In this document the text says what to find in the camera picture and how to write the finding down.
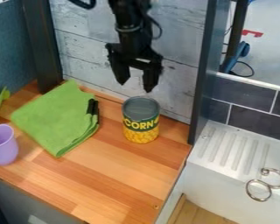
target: red sign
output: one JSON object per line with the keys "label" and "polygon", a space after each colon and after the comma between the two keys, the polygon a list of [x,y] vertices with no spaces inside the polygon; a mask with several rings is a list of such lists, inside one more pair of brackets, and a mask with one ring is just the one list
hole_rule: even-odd
{"label": "red sign", "polygon": [[241,35],[246,36],[249,33],[255,35],[255,38],[260,38],[263,35],[263,32],[259,32],[259,31],[249,31],[249,30],[243,30],[241,32]]}

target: key ring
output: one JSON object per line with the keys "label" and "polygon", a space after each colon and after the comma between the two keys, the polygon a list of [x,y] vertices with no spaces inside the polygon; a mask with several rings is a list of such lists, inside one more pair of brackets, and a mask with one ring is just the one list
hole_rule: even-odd
{"label": "key ring", "polygon": [[[274,169],[274,168],[262,168],[261,169],[261,174],[263,176],[269,176],[269,174],[271,172],[274,172],[274,173],[277,173],[279,176],[280,176],[280,171],[277,170],[277,169]],[[270,184],[267,184],[269,186],[269,188],[271,189],[280,189],[280,185],[270,185]]]}
{"label": "key ring", "polygon": [[[257,184],[260,184],[262,186],[265,186],[268,189],[269,196],[267,198],[260,199],[260,198],[257,198],[255,195],[253,195],[249,190],[249,185],[253,184],[253,183],[257,183]],[[259,201],[259,202],[264,202],[264,201],[267,201],[272,196],[272,189],[270,188],[270,186],[266,182],[263,182],[262,180],[255,178],[255,179],[251,179],[246,184],[246,193],[251,199]]]}
{"label": "key ring", "polygon": [[[274,172],[276,174],[278,174],[280,176],[280,171],[277,170],[277,169],[274,169],[274,168],[262,168],[261,169],[261,174],[263,176],[269,176],[271,172]],[[260,199],[260,198],[257,198],[255,195],[253,195],[250,190],[249,190],[249,186],[251,184],[254,184],[254,183],[257,183],[259,185],[262,185],[262,186],[265,186],[267,189],[268,189],[268,192],[269,192],[269,196],[267,198],[264,198],[264,199]],[[253,200],[256,200],[256,201],[259,201],[259,202],[264,202],[264,201],[267,201],[271,196],[272,196],[272,189],[280,189],[280,185],[270,185],[260,179],[251,179],[247,184],[246,184],[246,193],[247,195],[253,199]]]}

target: wooden countertop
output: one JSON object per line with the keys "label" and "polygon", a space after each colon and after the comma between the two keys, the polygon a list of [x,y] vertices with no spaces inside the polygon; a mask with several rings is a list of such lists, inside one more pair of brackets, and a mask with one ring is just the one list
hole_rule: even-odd
{"label": "wooden countertop", "polygon": [[[189,154],[189,126],[162,116],[157,140],[131,143],[122,132],[122,101],[82,89],[100,102],[98,132],[54,158],[12,125],[19,156],[0,167],[0,179],[91,224],[153,223]],[[39,96],[36,82],[24,87],[3,103],[0,123]]]}

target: wooden floor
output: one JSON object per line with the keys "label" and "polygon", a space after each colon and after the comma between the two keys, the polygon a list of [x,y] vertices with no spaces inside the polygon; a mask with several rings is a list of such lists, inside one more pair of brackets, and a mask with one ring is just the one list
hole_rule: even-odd
{"label": "wooden floor", "polygon": [[208,212],[185,198],[179,201],[172,216],[167,224],[237,224],[217,214]]}

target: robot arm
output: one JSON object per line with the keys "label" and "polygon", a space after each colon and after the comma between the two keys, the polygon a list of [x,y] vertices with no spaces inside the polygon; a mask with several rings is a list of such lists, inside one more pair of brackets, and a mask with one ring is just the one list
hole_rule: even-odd
{"label": "robot arm", "polygon": [[[89,3],[69,1],[87,10],[96,4],[96,0],[89,0]],[[161,26],[148,15],[151,0],[108,0],[108,4],[115,15],[115,30],[120,40],[120,43],[106,44],[116,80],[123,85],[130,78],[130,67],[143,70],[144,89],[149,93],[163,72],[163,57],[151,48],[151,41],[162,35]],[[156,38],[153,37],[152,25],[160,30]]]}

